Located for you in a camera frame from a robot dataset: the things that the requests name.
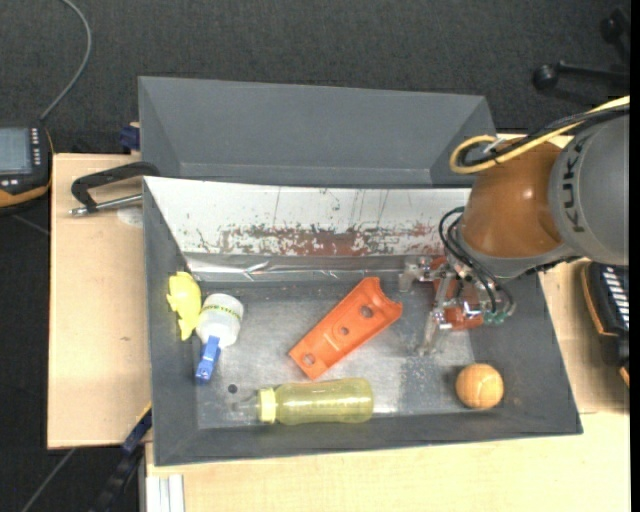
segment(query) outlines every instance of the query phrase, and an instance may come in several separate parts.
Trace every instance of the office chair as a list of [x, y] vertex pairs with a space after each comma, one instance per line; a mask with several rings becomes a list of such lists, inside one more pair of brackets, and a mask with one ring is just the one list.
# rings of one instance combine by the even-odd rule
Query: office chair
[[[626, 34], [628, 47], [623, 43], [621, 36]], [[569, 64], [560, 60], [555, 64], [543, 64], [538, 67], [532, 76], [534, 87], [539, 91], [552, 89], [558, 83], [560, 75], [580, 76], [594, 80], [604, 80], [610, 84], [622, 87], [626, 90], [631, 87], [630, 63], [631, 63], [631, 18], [620, 7], [616, 7], [608, 18], [600, 22], [600, 35], [605, 42], [612, 44], [622, 64], [613, 65], [610, 69], [597, 69], [575, 64]]]

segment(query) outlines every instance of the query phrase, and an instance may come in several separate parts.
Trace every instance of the bottle cap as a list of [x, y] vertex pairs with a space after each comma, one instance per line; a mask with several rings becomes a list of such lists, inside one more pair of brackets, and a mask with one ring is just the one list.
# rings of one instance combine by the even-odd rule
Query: bottle cap
[[260, 389], [258, 391], [258, 417], [264, 423], [276, 421], [276, 392], [273, 388]]
[[198, 363], [198, 368], [196, 369], [197, 380], [201, 382], [208, 382], [211, 380], [213, 367], [220, 357], [220, 347], [218, 346], [219, 342], [219, 338], [210, 336], [209, 340], [204, 345], [202, 355], [200, 357], [200, 363]]

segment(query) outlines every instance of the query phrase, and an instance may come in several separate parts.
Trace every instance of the rust stain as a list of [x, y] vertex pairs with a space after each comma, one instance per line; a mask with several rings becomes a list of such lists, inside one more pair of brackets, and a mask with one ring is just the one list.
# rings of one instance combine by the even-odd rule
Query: rust stain
[[230, 226], [217, 243], [226, 254], [278, 256], [371, 256], [441, 252], [437, 227], [416, 222], [393, 228], [350, 226], [347, 229], [311, 226], [273, 227], [265, 224]]

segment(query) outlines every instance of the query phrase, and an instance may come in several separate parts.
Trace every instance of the blue object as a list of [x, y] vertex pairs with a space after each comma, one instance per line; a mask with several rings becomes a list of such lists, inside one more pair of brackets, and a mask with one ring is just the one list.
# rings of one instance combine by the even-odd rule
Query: blue object
[[127, 455], [132, 455], [133, 452], [135, 452], [136, 448], [140, 444], [140, 441], [147, 433], [147, 431], [151, 428], [152, 418], [153, 416], [151, 413], [151, 409], [149, 409], [145, 413], [145, 415], [140, 418], [140, 421], [138, 421], [136, 426], [133, 427], [133, 430], [124, 440], [124, 443], [122, 443], [121, 448], [123, 452], [125, 452]]
[[138, 151], [140, 149], [140, 128], [125, 126], [120, 130], [120, 144], [125, 148]]
[[220, 357], [220, 338], [216, 336], [209, 336], [207, 343], [202, 347], [202, 356], [198, 368], [196, 369], [196, 379], [200, 381], [211, 380], [211, 374], [213, 373], [213, 367], [216, 361]]

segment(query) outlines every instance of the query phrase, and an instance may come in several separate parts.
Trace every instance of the kuka logo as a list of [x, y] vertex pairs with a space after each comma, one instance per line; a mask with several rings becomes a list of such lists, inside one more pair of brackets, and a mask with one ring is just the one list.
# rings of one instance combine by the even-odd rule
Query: kuka logo
[[591, 137], [591, 135], [587, 135], [583, 137], [578, 142], [576, 142], [573, 150], [576, 154], [575, 158], [567, 158], [567, 169], [566, 172], [562, 175], [563, 184], [562, 190], [565, 191], [565, 197], [567, 198], [563, 205], [565, 209], [565, 214], [571, 222], [571, 226], [573, 231], [576, 233], [584, 232], [584, 227], [580, 225], [580, 216], [578, 214], [578, 210], [575, 206], [575, 190], [574, 190], [574, 178], [575, 174], [573, 168], [580, 161], [580, 154], [582, 153], [582, 149], [584, 148], [585, 142]]

